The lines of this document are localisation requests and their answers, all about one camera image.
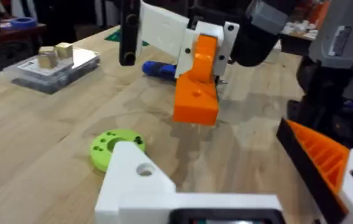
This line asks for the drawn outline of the white orange left gripper right finger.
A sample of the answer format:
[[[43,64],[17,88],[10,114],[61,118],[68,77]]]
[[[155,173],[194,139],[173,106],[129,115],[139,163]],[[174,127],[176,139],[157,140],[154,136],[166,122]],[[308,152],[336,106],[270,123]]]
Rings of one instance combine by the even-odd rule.
[[[316,223],[353,223],[353,148],[289,119],[276,137],[320,211]]]

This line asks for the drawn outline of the bare white left gripper left finger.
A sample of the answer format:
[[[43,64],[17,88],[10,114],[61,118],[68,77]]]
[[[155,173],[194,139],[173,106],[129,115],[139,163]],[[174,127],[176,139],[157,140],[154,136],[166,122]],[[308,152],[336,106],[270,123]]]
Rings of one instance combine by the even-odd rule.
[[[139,196],[176,192],[175,183],[141,150],[129,141],[115,144],[95,205],[96,223],[167,223],[169,213],[145,208],[148,199]],[[131,198],[137,210],[121,212],[121,201]]]

